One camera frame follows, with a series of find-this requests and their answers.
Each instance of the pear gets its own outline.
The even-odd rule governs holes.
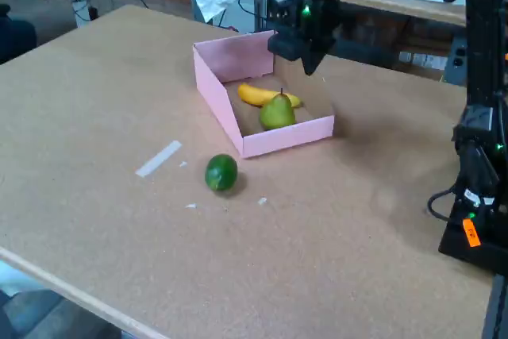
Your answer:
[[[260,121],[266,130],[280,129],[296,123],[291,100],[282,89],[261,108]]]

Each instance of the orange label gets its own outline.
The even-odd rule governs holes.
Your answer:
[[[480,246],[478,233],[475,229],[475,224],[471,221],[470,218],[466,218],[462,221],[462,226],[464,227],[464,232],[466,233],[466,237],[469,241],[469,246],[474,248],[475,246]]]

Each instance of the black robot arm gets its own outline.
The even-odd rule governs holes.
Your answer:
[[[449,190],[430,198],[429,209],[448,223],[442,253],[508,275],[506,0],[466,1],[467,101],[453,130],[460,172]],[[340,23],[337,0],[286,0],[278,4],[278,33],[268,49],[287,60],[301,59],[311,75],[335,43]],[[456,198],[450,216],[435,212],[433,201],[451,193]],[[475,241],[468,240],[472,231]]]

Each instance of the cardboard box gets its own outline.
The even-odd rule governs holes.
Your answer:
[[[198,90],[244,158],[331,137],[333,108],[323,78],[306,76],[302,63],[290,63],[267,50],[272,31],[194,44]],[[296,125],[264,131],[260,108],[242,102],[237,88],[246,82],[300,97]]]

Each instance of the yellow banana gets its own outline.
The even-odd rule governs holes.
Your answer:
[[[254,106],[263,106],[265,103],[274,98],[279,92],[261,89],[260,87],[252,87],[247,83],[242,83],[238,87],[238,95],[243,102],[247,102]],[[296,95],[284,93],[291,101],[291,106],[299,107],[302,104],[300,98]]]

